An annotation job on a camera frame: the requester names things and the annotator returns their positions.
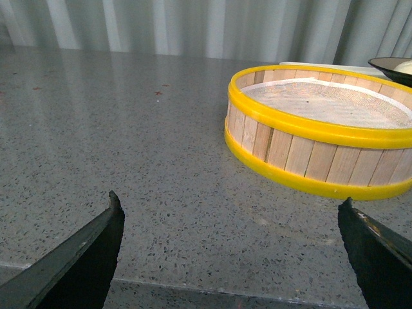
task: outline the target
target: yellow plastic band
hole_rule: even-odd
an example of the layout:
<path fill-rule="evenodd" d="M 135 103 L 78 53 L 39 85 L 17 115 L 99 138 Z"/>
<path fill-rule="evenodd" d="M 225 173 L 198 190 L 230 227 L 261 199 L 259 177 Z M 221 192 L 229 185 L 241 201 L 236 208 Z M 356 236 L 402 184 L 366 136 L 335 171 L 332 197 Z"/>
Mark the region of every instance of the yellow plastic band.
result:
<path fill-rule="evenodd" d="M 342 71 L 330 68 L 319 68 L 314 66 L 261 66 L 249 68 L 235 74 L 229 84 L 229 100 L 242 113 L 261 122 L 269 127 L 280 131 L 335 145 L 350 147 L 374 148 L 374 149 L 404 149 L 412 147 L 411 129 L 373 129 L 365 127 L 351 127 L 339 124 L 331 124 L 318 120 L 300 117 L 270 108 L 256 100 L 246 96 L 237 87 L 236 81 L 249 73 L 266 70 L 305 70 L 321 71 L 341 75 L 354 76 L 393 88 L 400 89 L 412 94 L 412 89 L 395 82 L 378 79 L 368 75 Z"/>
<path fill-rule="evenodd" d="M 392 185 L 358 187 L 354 185 L 320 182 L 319 180 L 313 180 L 286 172 L 256 158 L 251 153 L 244 150 L 244 148 L 242 148 L 230 135 L 227 121 L 225 121 L 225 141 L 233 154 L 255 172 L 277 183 L 310 194 L 341 200 L 344 200 L 349 196 L 354 200 L 381 200 L 405 193 L 412 186 L 412 180 L 407 180 Z"/>

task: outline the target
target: white food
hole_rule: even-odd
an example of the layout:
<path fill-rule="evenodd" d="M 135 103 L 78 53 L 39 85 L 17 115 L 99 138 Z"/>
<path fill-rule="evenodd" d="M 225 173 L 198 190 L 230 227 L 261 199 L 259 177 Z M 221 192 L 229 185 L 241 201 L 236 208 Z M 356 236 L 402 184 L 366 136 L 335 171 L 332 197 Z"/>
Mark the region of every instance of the white food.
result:
<path fill-rule="evenodd" d="M 393 70 L 396 72 L 412 74 L 412 60 L 398 64 Z"/>

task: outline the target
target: bamboo steamer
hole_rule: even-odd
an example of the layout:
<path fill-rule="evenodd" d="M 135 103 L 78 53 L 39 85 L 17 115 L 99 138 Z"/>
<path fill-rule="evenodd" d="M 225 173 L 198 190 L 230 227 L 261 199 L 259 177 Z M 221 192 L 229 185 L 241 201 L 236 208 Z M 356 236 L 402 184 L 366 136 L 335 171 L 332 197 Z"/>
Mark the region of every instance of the bamboo steamer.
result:
<path fill-rule="evenodd" d="M 241 91 L 302 77 L 360 86 L 412 109 L 412 89 L 387 80 L 312 66 L 250 68 L 229 84 L 225 140 L 236 157 L 271 180 L 320 196 L 378 200 L 406 192 L 412 186 L 412 128 L 312 120 L 271 108 Z"/>

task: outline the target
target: white mesh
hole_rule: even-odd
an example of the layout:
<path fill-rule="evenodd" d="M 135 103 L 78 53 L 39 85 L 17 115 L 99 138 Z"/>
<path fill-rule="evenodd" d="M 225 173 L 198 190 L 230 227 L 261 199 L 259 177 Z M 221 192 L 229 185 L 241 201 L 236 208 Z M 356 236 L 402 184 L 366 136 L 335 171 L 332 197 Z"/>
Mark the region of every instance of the white mesh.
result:
<path fill-rule="evenodd" d="M 358 86 L 307 78 L 266 82 L 241 91 L 274 109 L 314 120 L 356 127 L 412 127 L 410 109 Z"/>

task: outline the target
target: speckled countertop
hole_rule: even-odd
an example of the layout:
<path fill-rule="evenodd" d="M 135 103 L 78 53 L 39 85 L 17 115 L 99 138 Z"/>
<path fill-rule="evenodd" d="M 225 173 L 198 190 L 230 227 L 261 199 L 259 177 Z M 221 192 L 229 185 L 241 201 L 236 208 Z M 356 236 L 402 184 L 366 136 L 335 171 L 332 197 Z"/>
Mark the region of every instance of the speckled countertop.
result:
<path fill-rule="evenodd" d="M 366 308 L 342 201 L 271 182 L 225 145 L 229 80 L 259 63 L 15 48 L 0 65 L 4 274 L 101 213 L 113 189 L 126 213 L 118 284 Z M 411 201 L 355 206 L 411 239 Z"/>

